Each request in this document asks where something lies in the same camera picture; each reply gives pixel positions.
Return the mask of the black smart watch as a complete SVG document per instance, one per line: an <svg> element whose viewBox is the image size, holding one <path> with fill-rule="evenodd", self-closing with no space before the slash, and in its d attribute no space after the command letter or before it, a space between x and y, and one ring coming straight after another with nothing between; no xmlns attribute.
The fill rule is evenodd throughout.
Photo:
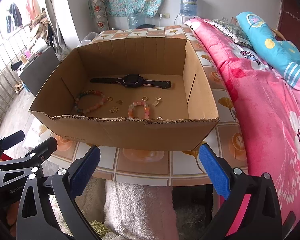
<svg viewBox="0 0 300 240"><path fill-rule="evenodd" d="M126 88L138 88L141 86L156 87L161 89L170 89L171 81L158 81L143 78L141 75L128 74L124 77L95 77L90 80L91 83L114 83L120 84Z"/></svg>

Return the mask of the dark grey cabinet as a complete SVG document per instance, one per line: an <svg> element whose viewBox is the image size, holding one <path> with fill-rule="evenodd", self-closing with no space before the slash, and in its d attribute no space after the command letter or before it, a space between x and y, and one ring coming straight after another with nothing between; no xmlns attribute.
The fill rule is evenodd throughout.
<svg viewBox="0 0 300 240"><path fill-rule="evenodd" d="M23 65L17 74L26 89L36 96L58 65L59 60L54 49L48 46L31 62Z"/></svg>

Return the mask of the gold butterfly charm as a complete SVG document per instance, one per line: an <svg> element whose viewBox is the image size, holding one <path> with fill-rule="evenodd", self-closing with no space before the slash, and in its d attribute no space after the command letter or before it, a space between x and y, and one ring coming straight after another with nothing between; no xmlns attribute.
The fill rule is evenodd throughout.
<svg viewBox="0 0 300 240"><path fill-rule="evenodd" d="M110 113L117 113L120 109L116 106L113 106L113 108L109 111Z"/></svg>

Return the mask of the brown cardboard box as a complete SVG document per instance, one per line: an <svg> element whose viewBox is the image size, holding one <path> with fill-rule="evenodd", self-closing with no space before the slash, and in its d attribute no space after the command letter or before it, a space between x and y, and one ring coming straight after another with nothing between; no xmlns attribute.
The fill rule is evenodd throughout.
<svg viewBox="0 0 300 240"><path fill-rule="evenodd" d="M90 82L128 74L171 81L172 87ZM162 100L154 107L157 97ZM113 106L120 110L110 113ZM104 40L74 49L40 89L30 112L63 138L136 150L193 150L219 122L194 43L172 37Z"/></svg>

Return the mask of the pink floral blanket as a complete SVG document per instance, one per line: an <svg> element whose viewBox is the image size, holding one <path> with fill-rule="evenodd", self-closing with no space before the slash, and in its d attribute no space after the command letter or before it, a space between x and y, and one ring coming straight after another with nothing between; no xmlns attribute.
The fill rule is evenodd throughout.
<svg viewBox="0 0 300 240"><path fill-rule="evenodd" d="M202 59L220 115L217 154L250 175L271 175L282 219L293 224L285 239L300 239L300 86L249 48L235 44L216 24L184 24Z"/></svg>

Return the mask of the patterned rolled cushion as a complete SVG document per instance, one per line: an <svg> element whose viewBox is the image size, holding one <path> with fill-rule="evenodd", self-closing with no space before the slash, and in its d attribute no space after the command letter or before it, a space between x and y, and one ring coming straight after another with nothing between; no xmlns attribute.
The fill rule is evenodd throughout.
<svg viewBox="0 0 300 240"><path fill-rule="evenodd" d="M90 0L93 19L97 32L101 33L109 29L109 22L104 0Z"/></svg>

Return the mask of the blue cartoon pillow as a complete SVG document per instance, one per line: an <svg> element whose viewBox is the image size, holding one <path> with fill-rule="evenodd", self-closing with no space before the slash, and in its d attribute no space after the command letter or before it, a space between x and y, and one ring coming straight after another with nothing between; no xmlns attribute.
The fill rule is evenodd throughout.
<svg viewBox="0 0 300 240"><path fill-rule="evenodd" d="M254 51L271 65L293 88L300 87L300 52L290 41L277 41L266 22L246 11L236 20L249 38Z"/></svg>

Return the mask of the green lace pillow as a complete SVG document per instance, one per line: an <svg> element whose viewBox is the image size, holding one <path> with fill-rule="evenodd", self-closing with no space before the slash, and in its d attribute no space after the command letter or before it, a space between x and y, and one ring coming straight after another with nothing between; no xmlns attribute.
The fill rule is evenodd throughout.
<svg viewBox="0 0 300 240"><path fill-rule="evenodd" d="M220 19L210 20L208 23L230 38L235 44L253 50L249 38L239 26Z"/></svg>

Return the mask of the water dispenser bottle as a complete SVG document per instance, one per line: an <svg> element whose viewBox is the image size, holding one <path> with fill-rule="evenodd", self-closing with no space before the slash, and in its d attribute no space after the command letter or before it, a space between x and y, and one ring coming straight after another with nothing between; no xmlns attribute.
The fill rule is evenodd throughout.
<svg viewBox="0 0 300 240"><path fill-rule="evenodd" d="M196 16L197 15L197 1L198 0L180 0L180 11L181 16Z"/></svg>

